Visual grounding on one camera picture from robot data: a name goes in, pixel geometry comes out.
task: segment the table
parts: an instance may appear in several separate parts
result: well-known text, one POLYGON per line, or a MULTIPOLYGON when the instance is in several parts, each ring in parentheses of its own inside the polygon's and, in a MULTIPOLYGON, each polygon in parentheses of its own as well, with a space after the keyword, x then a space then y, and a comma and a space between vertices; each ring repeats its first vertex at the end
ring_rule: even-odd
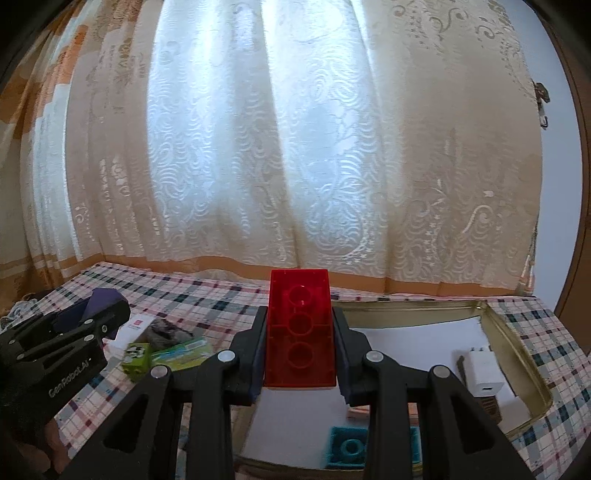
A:
MULTIPOLYGON (((256 310, 268 303, 268 287, 210 280, 187 274, 160 274, 101 262, 55 289, 23 318, 63 309, 90 296, 94 288, 116 288, 132 313, 165 317, 184 329, 207 337, 214 351, 227 348, 236 332, 250 328, 256 310)), ((380 296, 332 289, 333 300, 411 301, 433 297, 395 294, 380 296)), ((556 480, 570 465, 591 430, 591 362, 566 328, 535 297, 486 299, 517 334, 548 384, 554 403, 513 445, 538 480, 556 480)), ((85 386, 57 415, 70 457, 133 384, 119 361, 85 386)), ((184 480, 183 469, 177 478, 184 480)))

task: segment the red lego brick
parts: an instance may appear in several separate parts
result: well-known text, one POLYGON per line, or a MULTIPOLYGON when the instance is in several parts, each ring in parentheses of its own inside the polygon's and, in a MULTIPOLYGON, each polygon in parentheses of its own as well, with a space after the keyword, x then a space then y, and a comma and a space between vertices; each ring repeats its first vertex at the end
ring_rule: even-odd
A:
POLYGON ((310 388, 335 385, 328 271, 271 271, 265 386, 310 388))

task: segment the green box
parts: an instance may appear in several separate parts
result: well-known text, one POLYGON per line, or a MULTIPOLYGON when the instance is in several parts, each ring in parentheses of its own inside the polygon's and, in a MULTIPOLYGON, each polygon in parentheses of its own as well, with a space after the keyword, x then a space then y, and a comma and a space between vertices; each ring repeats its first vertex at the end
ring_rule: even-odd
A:
POLYGON ((213 355, 212 346, 203 337, 152 354, 152 365, 166 365, 173 372, 201 365, 213 355))
POLYGON ((122 370, 132 382, 138 382, 151 367, 152 348, 149 343, 130 343, 125 350, 122 370))

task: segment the white paper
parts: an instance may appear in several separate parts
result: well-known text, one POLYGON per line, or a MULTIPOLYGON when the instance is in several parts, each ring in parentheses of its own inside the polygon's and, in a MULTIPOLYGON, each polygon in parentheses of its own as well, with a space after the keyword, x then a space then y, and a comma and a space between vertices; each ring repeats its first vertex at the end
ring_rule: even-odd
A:
MULTIPOLYGON (((472 348, 489 346, 488 338, 480 325, 480 317, 414 327, 353 330, 363 332, 373 349, 391 356, 401 365, 427 371, 433 365, 445 365, 458 378, 461 378, 457 367, 460 356, 472 348)), ((525 404, 521 402, 526 414, 519 402, 515 402, 515 398, 509 382, 505 379, 505 385, 496 395, 501 416, 511 418, 501 427, 505 433, 515 428, 514 426, 505 430, 507 425, 514 425, 521 420, 516 425, 519 426, 530 419, 525 404)))
MULTIPOLYGON (((416 327, 355 330, 367 336, 372 348, 401 365, 426 371, 434 365, 445 365, 458 377, 459 356, 472 347, 489 345, 479 317, 416 327)), ((504 406, 514 406, 515 395, 507 383, 497 400, 501 414, 504 406)), ((366 426, 347 418, 347 405, 338 387, 323 391, 263 388, 257 403, 242 449, 247 458, 300 468, 324 468, 331 427, 366 426)))

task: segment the white lace curtain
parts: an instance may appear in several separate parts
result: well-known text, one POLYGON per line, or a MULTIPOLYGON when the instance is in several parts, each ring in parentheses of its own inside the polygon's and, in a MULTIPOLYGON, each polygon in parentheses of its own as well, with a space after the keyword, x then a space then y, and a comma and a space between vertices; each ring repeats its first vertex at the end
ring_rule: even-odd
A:
POLYGON ((540 131, 495 1, 86 0, 57 24, 0 98, 5 279, 107 259, 439 295, 523 280, 540 131))

